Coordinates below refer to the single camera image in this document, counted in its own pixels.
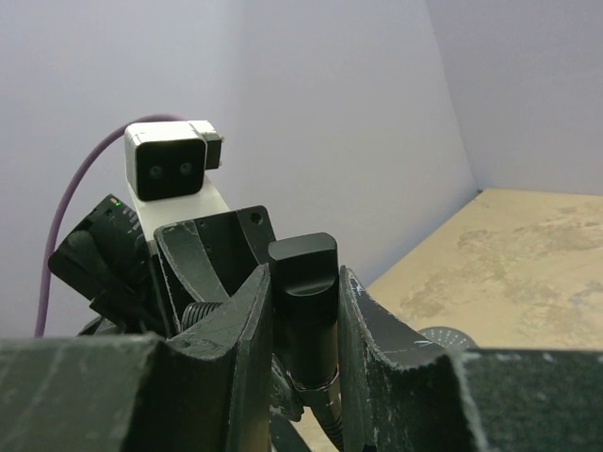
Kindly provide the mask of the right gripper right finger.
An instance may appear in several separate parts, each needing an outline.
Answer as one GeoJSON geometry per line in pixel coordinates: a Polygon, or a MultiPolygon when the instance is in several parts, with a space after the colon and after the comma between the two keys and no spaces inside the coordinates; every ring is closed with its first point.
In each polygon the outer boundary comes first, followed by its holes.
{"type": "Polygon", "coordinates": [[[598,451],[598,350],[446,349],[340,271],[338,347],[349,451],[598,451]]]}

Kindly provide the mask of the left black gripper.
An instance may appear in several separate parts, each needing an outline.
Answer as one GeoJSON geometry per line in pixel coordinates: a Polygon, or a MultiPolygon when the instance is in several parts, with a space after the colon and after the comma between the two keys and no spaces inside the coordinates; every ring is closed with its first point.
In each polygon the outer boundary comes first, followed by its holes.
{"type": "Polygon", "coordinates": [[[269,212],[255,205],[190,219],[155,231],[155,286],[168,322],[167,335],[184,330],[191,302],[223,303],[268,260],[275,240],[269,212]]]}

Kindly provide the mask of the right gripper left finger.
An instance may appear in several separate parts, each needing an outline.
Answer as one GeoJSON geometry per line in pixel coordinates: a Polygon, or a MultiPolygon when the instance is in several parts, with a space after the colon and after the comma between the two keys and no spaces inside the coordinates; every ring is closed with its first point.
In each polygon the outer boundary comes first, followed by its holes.
{"type": "Polygon", "coordinates": [[[269,272],[171,340],[108,335],[1,344],[5,451],[266,451],[269,272]]]}

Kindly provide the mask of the grey shower head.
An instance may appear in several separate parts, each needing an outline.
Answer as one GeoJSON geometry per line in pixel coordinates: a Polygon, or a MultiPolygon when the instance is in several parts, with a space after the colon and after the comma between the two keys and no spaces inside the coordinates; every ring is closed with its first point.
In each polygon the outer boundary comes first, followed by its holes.
{"type": "Polygon", "coordinates": [[[428,327],[418,331],[423,337],[443,348],[476,348],[478,344],[467,333],[446,326],[428,327]]]}

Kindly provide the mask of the black T-shaped fitting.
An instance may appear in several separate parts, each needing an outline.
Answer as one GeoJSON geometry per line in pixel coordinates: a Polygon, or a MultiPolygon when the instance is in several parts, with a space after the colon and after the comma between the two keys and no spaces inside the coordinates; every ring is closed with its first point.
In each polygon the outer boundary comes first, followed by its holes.
{"type": "Polygon", "coordinates": [[[274,352],[293,380],[318,387],[337,370],[339,265],[336,240],[327,233],[268,244],[274,352]]]}

